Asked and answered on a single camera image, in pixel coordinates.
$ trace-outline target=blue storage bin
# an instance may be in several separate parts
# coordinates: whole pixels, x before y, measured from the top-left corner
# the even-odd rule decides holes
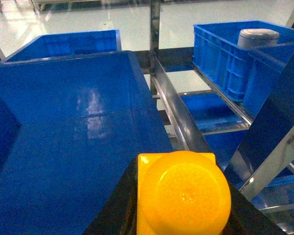
[[[133,52],[0,64],[0,235],[80,235],[138,153],[171,151]]]
[[[217,94],[184,96],[182,100],[203,132],[243,122]]]
[[[5,62],[56,56],[93,54],[121,50],[119,30],[42,35],[13,54]]]
[[[253,117],[257,116],[293,52],[294,43],[249,52],[253,63],[243,106]]]
[[[279,44],[294,42],[294,29],[263,21],[195,24],[194,64],[232,100],[243,101],[252,58],[237,46],[244,28],[267,28],[280,33]]]

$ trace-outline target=white floor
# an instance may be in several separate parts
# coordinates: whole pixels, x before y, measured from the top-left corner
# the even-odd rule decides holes
[[[35,14],[26,0],[2,0],[0,47],[13,53],[41,34],[117,28],[124,50],[149,47],[149,7],[131,6],[96,10],[50,10]],[[161,7],[160,48],[190,47],[193,24],[266,20],[286,24],[294,0],[201,0]]]

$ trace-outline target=yellow object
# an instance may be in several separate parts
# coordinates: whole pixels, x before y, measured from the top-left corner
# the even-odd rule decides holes
[[[138,156],[137,235],[219,235],[231,210],[212,153]]]

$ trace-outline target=storage rack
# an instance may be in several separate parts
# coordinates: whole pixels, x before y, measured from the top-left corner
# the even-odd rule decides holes
[[[161,114],[163,119],[167,118],[170,121],[170,124],[174,129],[175,136],[171,136],[171,138],[177,139],[181,145],[181,149],[195,152],[211,152],[204,135],[247,130],[254,122],[254,119],[248,115],[248,113],[239,103],[228,99],[227,96],[225,96],[223,92],[203,74],[202,71],[193,66],[192,47],[159,49],[160,4],[160,0],[151,0],[150,3],[150,50],[136,51],[135,53],[139,59],[144,74],[150,74],[150,90],[155,101],[157,102],[157,100],[161,99],[164,104],[166,112],[161,112]],[[294,61],[294,59],[291,59],[287,64],[286,70],[292,68],[292,61]],[[169,80],[167,72],[187,70],[194,70],[196,74],[198,74],[198,76],[207,83],[212,91],[178,94]],[[223,126],[220,128],[212,128],[207,130],[205,133],[201,132],[196,126],[184,102],[182,101],[181,96],[209,94],[211,92],[216,93],[228,105],[228,107],[244,121],[244,123]],[[265,112],[268,112],[268,110],[266,110],[266,104],[261,110],[261,113]],[[262,117],[257,116],[257,125],[255,128],[253,128],[253,130],[248,131],[251,133],[250,135],[257,133],[257,131],[265,130],[266,125],[271,124],[268,123],[265,119],[261,120],[261,118]],[[292,135],[291,128],[289,129],[288,134]],[[247,145],[248,140],[246,140],[241,145],[244,146],[244,144]],[[285,141],[278,142],[276,146],[285,147],[289,144],[290,138],[286,138]],[[285,159],[285,155],[277,156],[274,151],[271,151],[270,155],[266,155],[263,159],[263,163],[269,161],[269,164],[262,164],[257,169],[250,171],[249,176],[243,182],[240,190],[243,195],[250,200],[253,198],[253,196],[260,192],[258,196],[261,198],[261,202],[255,206],[263,213],[276,213],[294,209],[294,198],[290,200],[276,200],[276,197],[274,196],[279,195],[282,191],[294,191],[294,183],[264,188],[267,183],[269,183],[281,170],[280,168],[275,168],[273,171],[271,170],[272,162],[270,162],[270,160],[272,159],[272,154],[276,157],[276,162],[281,162]],[[233,157],[231,160],[232,164],[235,164],[236,160],[237,158]],[[289,156],[287,161],[288,162],[286,166],[288,165],[288,168],[294,173],[294,156]],[[254,179],[255,181],[253,182],[258,182],[257,179],[262,179],[264,182],[261,186],[258,186],[257,189],[253,188],[253,182],[251,181],[255,174],[258,175],[256,175],[257,178],[256,180]],[[277,218],[275,214],[272,214],[271,217],[273,217],[273,219]],[[283,230],[286,232],[294,234],[294,227],[291,227],[290,223],[284,223],[280,226],[284,226]]]

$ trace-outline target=metal shelf frame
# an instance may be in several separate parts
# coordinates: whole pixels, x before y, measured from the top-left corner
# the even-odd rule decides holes
[[[254,120],[240,103],[233,102],[227,98],[202,71],[192,64],[193,47],[159,49],[160,5],[160,0],[150,1],[150,50],[136,51],[135,53],[143,73],[150,74],[150,91],[155,102],[160,99],[164,104],[167,114],[166,118],[170,121],[175,134],[175,136],[170,137],[177,138],[181,149],[195,152],[212,152],[205,140],[205,135],[249,129],[246,134],[247,137],[242,141],[237,152],[232,157],[229,167],[225,171],[226,176],[233,174],[237,177],[237,182],[232,183],[237,188],[240,188],[241,193],[247,199],[252,200],[255,195],[259,195],[263,203],[258,204],[257,208],[263,213],[293,209],[294,201],[281,202],[279,200],[271,200],[268,204],[268,200],[270,200],[272,196],[272,194],[270,194],[272,190],[268,191],[266,189],[263,191],[263,189],[281,170],[283,170],[283,168],[288,167],[294,172],[294,146],[291,146],[294,145],[294,115],[292,118],[288,116],[289,119],[292,119],[292,123],[287,126],[284,132],[279,133],[279,138],[277,138],[277,136],[274,135],[281,132],[278,129],[278,124],[279,122],[283,124],[283,117],[280,116],[281,119],[277,120],[279,118],[277,117],[277,113],[271,112],[272,110],[270,109],[270,105],[273,102],[281,104],[283,107],[286,107],[288,104],[294,107],[294,99],[283,100],[281,96],[272,94],[272,96],[269,96],[266,100],[260,114]],[[1,50],[0,59],[4,59]],[[194,70],[212,90],[178,94],[167,72],[187,70]],[[292,90],[294,87],[294,79],[293,81],[291,80],[291,77],[294,77],[293,70],[294,54],[287,64],[285,72],[281,75],[281,80],[288,82],[288,87],[286,87],[286,89],[289,90]],[[215,130],[199,130],[182,101],[181,96],[211,93],[216,93],[228,107],[244,121],[244,123],[236,126],[223,126]],[[254,144],[253,142],[253,138],[256,140],[261,133],[264,133],[264,136],[268,138],[269,142],[272,141],[270,142],[270,146],[266,146],[268,147],[266,153],[260,153],[260,151],[264,150],[261,148],[260,144],[264,143],[257,142]],[[259,160],[260,164],[252,164],[251,154],[254,156],[259,154],[259,156],[261,156]],[[277,187],[276,189],[278,190],[277,192],[283,191],[281,187]]]

